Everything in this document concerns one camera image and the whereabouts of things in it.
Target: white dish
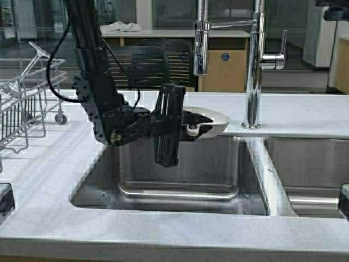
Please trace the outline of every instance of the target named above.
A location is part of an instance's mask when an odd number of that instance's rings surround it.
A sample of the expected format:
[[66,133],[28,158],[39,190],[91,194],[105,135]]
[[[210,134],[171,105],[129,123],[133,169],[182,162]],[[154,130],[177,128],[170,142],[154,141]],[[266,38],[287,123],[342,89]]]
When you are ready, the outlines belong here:
[[211,126],[212,129],[203,135],[199,137],[199,139],[206,139],[206,138],[214,138],[218,135],[221,135],[228,124],[230,123],[230,118],[222,113],[206,109],[206,108],[198,108],[195,106],[184,106],[183,110],[189,111],[192,113],[197,113],[202,116],[206,116],[210,119],[213,120],[212,123],[203,123],[203,124],[198,124],[196,129],[191,129],[187,127],[186,133],[190,136],[198,136],[200,132],[200,127],[202,126]]

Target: stainless steel sink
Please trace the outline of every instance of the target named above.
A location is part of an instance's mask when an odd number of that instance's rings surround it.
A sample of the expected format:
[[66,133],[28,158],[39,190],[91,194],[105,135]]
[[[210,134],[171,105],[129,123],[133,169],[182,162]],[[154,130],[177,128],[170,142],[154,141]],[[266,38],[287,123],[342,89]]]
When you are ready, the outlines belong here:
[[349,183],[349,140],[270,138],[266,148],[295,213],[343,218],[341,185]]
[[268,207],[242,138],[181,142],[179,165],[154,162],[152,140],[107,148],[71,203],[95,209],[267,215]]

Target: chrome faucet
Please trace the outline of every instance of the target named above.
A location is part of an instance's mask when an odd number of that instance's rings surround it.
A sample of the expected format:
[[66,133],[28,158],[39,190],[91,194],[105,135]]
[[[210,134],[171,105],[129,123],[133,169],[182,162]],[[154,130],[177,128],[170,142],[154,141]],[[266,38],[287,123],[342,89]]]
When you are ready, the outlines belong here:
[[194,74],[203,76],[207,74],[208,62],[208,39],[211,29],[252,26],[250,32],[249,62],[247,70],[246,96],[245,96],[245,119],[242,127],[258,129],[261,82],[263,69],[283,69],[285,66],[285,52],[287,31],[282,36],[280,53],[265,53],[266,43],[266,0],[255,0],[252,20],[234,21],[223,23],[210,23],[208,20],[209,0],[198,0],[197,21],[195,27],[194,47]]

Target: wooden cabinet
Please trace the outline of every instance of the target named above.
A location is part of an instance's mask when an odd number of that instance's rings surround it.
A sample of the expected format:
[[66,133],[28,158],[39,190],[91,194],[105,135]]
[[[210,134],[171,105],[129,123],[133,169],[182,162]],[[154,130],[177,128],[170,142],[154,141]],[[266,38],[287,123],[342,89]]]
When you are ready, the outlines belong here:
[[244,92],[246,50],[210,50],[208,74],[200,80],[201,92]]
[[349,41],[341,39],[339,45],[336,88],[347,93],[349,92]]

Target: chair backrest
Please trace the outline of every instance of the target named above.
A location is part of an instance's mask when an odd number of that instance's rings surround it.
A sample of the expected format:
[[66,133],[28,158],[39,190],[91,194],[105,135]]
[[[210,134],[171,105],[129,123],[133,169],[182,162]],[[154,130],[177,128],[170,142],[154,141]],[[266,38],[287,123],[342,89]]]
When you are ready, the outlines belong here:
[[197,80],[192,74],[193,53],[191,43],[184,39],[145,39],[140,45],[158,46],[165,50],[170,64],[171,82],[196,87]]
[[[158,90],[170,82],[169,62],[163,49],[155,46],[122,46],[113,48],[118,62],[143,90]],[[110,71],[117,89],[136,86],[121,71],[112,55],[108,54]]]

